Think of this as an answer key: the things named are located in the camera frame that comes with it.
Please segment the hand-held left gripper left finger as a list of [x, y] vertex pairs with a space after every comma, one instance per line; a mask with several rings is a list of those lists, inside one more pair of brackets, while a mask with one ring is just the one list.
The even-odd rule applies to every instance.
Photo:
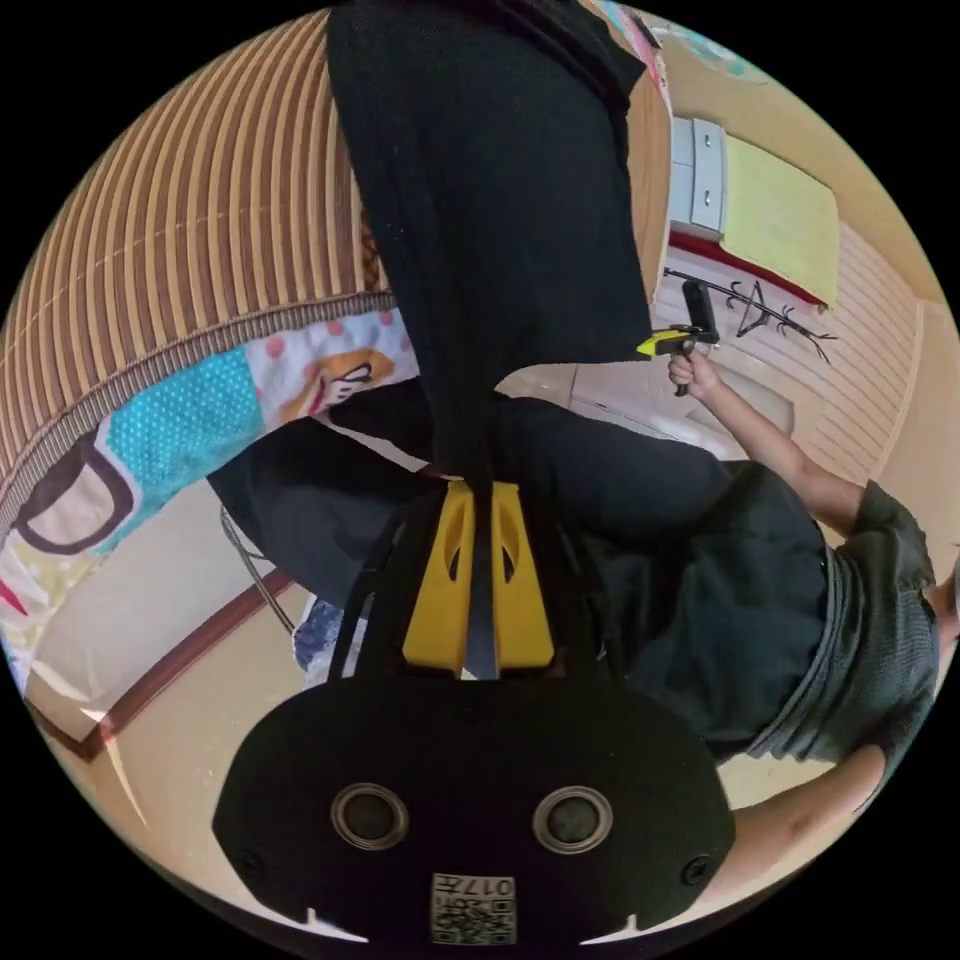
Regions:
[[412, 668], [463, 672], [475, 533], [473, 492], [466, 482], [451, 480], [402, 645], [403, 658]]

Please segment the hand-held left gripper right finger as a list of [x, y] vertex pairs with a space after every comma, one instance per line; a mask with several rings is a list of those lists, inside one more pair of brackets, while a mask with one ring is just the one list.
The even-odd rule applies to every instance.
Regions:
[[543, 670], [555, 648], [517, 486], [493, 484], [490, 521], [497, 672]]

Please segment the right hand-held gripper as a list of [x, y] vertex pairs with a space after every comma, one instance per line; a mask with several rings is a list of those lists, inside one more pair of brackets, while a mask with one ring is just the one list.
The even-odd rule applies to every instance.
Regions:
[[[669, 333], [653, 333], [649, 338], [637, 346], [636, 352], [646, 358], [655, 358], [667, 355], [669, 355], [671, 358], [673, 354], [681, 352], [685, 347], [695, 346], [698, 350], [705, 352], [708, 359], [712, 362], [709, 357], [709, 350], [717, 342], [717, 337], [714, 333], [711, 333], [709, 330], [703, 330], [701, 328], [691, 326], [672, 326], [669, 327], [667, 331]], [[674, 385], [674, 393], [676, 397], [686, 396], [678, 396], [675, 390], [676, 388]]]

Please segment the person's right hand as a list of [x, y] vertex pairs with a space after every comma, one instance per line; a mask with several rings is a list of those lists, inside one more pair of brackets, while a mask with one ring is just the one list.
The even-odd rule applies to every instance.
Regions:
[[668, 375], [678, 396], [689, 395], [705, 402], [722, 382], [707, 354], [695, 346], [685, 347], [671, 356]]

